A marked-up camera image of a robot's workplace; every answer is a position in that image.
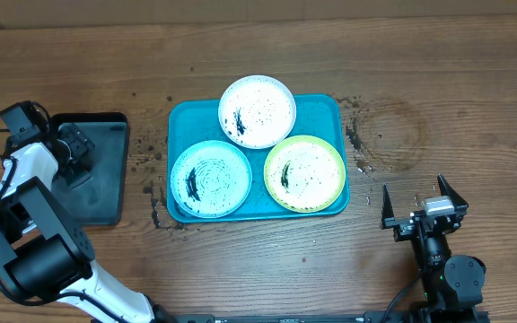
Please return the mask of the white speckled plate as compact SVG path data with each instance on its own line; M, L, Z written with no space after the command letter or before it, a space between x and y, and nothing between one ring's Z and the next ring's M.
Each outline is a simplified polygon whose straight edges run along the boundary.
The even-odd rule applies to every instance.
M291 133L297 104L277 79L249 75L232 83L219 100L218 120L236 144L250 149L272 147Z

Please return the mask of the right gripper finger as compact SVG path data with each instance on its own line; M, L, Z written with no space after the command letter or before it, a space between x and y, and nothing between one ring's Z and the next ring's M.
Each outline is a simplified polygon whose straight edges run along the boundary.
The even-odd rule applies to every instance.
M383 199L382 199L381 219L383 221L394 221L395 215L393 212L392 203L390 200L390 193L389 193L387 184L384 184L382 186L382 191L383 191Z
M447 196L454 206L464 206L465 200L451 187L442 174L437 176L438 186L443 196Z

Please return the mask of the light blue speckled plate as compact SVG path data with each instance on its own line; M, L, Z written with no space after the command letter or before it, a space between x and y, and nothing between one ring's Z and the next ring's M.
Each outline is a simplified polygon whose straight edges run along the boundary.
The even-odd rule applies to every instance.
M174 162L171 193L184 213L217 219L234 213L248 197L250 162L232 144L207 140L193 144Z

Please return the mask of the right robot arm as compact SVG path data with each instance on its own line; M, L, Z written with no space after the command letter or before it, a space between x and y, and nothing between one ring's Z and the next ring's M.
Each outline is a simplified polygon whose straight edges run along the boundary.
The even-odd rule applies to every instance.
M486 266L478 258L454 256L447 236L461 227L469 204L437 176L441 194L427 198L408 218L395 217L387 186L383 187L381 228L392 229L396 242L410 241L418 266L416 279L425 300L408 311L410 322L480 322L487 318L476 306L483 301Z

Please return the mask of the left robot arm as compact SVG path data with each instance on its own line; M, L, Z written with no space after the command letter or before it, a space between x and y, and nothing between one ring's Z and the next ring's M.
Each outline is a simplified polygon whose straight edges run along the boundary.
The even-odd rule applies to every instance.
M0 292L38 307L62 302L98 322L172 322L101 267L86 224L120 217L124 121L9 121L0 183Z

